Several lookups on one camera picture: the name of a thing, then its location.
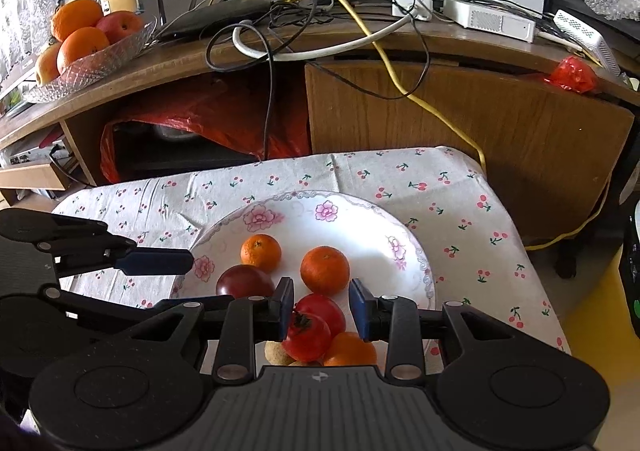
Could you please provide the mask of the dark red plum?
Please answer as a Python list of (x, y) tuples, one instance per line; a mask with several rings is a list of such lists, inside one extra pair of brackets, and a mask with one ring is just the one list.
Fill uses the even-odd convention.
[(274, 286), (269, 275), (255, 266), (236, 265), (218, 278), (217, 295), (230, 295), (235, 299), (250, 296), (269, 297)]

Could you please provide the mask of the beige wrinkled small fruit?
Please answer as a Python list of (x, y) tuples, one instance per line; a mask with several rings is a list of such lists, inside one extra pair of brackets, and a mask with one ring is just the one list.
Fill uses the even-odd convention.
[(264, 347), (265, 359), (272, 365), (283, 365), (287, 367), (294, 362), (294, 359), (285, 351), (278, 341), (266, 341)]

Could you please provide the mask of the orange mandarin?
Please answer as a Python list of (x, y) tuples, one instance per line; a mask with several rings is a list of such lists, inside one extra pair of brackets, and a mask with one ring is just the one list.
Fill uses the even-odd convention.
[(268, 234), (255, 234), (246, 239), (240, 249), (243, 265), (257, 267), (264, 272), (275, 271), (282, 258), (279, 242)]
[(375, 365), (378, 355), (375, 347), (363, 341), (357, 332), (337, 334), (326, 353), (322, 364), (325, 367), (349, 367), (350, 365)]
[(300, 278), (312, 293), (334, 296), (348, 284), (349, 262), (331, 246), (318, 246), (308, 251), (299, 268)]

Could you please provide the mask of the small red tomato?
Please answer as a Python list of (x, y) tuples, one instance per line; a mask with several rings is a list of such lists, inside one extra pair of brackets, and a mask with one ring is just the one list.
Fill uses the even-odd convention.
[(295, 361), (320, 361), (333, 341), (329, 326), (318, 315), (294, 310), (282, 347)]

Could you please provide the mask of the bright red tomato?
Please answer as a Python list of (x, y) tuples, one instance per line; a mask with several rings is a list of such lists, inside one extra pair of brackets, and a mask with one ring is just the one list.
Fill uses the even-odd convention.
[(330, 297), (317, 293), (308, 294), (296, 303), (295, 309), (305, 315), (316, 315), (322, 319), (333, 336), (346, 331), (343, 310)]

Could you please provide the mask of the white floral plate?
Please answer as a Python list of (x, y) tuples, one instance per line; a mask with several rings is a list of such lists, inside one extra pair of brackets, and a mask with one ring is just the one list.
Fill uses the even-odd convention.
[(241, 263), (241, 246), (268, 234), (281, 246), (271, 278), (290, 277), (294, 298), (310, 293), (299, 275), (303, 257), (317, 246), (343, 253), (350, 275), (377, 296), (411, 299), (421, 309), (436, 305), (432, 271), (412, 231), (383, 208), (333, 191), (297, 191), (257, 201), (207, 226), (191, 249), (194, 265), (175, 281), (174, 298), (213, 296), (222, 273)]

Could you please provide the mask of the cherry print tablecloth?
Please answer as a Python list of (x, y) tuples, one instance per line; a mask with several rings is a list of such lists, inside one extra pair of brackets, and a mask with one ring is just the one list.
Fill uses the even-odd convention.
[(191, 249), (201, 232), (239, 213), (246, 234), (281, 217), (282, 193), (343, 192), (392, 214), (428, 263), (422, 293), (462, 301), (557, 349), (567, 341), (511, 217), (480, 167), (451, 148), (320, 154), (84, 190), (63, 215), (102, 220), (142, 246)]

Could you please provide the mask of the glass fruit bowl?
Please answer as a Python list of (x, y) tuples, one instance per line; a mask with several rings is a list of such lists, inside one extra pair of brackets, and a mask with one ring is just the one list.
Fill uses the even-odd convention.
[(48, 104), (104, 80), (140, 55), (152, 42), (157, 18), (145, 23), (143, 29), (96, 54), (74, 61), (52, 82), (35, 86), (23, 97), (30, 104)]

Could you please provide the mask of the orange in bowl front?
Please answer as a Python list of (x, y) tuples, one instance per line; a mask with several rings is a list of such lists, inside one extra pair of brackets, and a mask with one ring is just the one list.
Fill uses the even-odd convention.
[(62, 43), (56, 57), (58, 73), (62, 74), (75, 61), (91, 56), (110, 46), (103, 31), (94, 26), (85, 26), (70, 34)]

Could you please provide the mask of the red bag under desk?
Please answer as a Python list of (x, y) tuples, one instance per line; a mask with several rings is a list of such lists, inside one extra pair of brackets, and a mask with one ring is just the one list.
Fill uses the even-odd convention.
[(276, 73), (273, 82), (261, 70), (206, 73), (142, 90), (116, 104), (100, 141), (100, 170), (111, 184), (126, 179), (122, 162), (142, 161), (151, 145), (138, 133), (117, 141), (117, 130), (127, 123), (175, 128), (255, 159), (311, 153), (303, 70)]

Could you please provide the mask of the orange in bowl top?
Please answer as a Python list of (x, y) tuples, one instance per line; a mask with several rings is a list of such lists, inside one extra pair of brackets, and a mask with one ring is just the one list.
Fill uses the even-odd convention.
[(51, 35), (60, 43), (70, 34), (87, 26), (95, 26), (103, 18), (96, 0), (72, 0), (58, 8), (50, 21)]

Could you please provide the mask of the wooden curved desk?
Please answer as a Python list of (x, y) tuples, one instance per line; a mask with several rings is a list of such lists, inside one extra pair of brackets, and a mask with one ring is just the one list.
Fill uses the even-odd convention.
[[(570, 231), (600, 200), (617, 205), (634, 189), (639, 97), (608, 75), (600, 75), (597, 93), (585, 95), (527, 81), (525, 74), (550, 74), (560, 50), (438, 24), (404, 29), (383, 46), (389, 66), (363, 49), (226, 74), (207, 69), (203, 42), (155, 46), (73, 97), (3, 120), (1, 142), (60, 126), (89, 182), (104, 185), (100, 141), (118, 99), (206, 73), (261, 70), (273, 82), (274, 74), (298, 69), (312, 154), (447, 146), (484, 158), (492, 189), (529, 239)], [(165, 126), (127, 123), (116, 140), (133, 133), (151, 145), (140, 162), (117, 160), (123, 182), (255, 159)]]

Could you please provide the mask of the white power adapter box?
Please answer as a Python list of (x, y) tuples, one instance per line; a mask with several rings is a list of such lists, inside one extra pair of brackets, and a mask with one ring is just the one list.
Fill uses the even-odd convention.
[(444, 0), (442, 13), (465, 29), (501, 35), (526, 43), (534, 40), (535, 22), (510, 12), (463, 0)]

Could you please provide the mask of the white power strip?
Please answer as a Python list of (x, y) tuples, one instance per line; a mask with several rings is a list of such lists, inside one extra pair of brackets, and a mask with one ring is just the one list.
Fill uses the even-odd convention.
[(392, 0), (390, 4), (392, 15), (397, 18), (411, 16), (420, 21), (431, 21), (433, 19), (432, 0)]

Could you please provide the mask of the white small device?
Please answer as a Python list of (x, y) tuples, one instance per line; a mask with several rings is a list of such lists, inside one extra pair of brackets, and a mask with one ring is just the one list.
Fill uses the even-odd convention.
[(582, 46), (603, 69), (614, 76), (620, 76), (620, 66), (612, 49), (596, 29), (564, 10), (558, 10), (554, 14), (553, 22), (561, 32)]

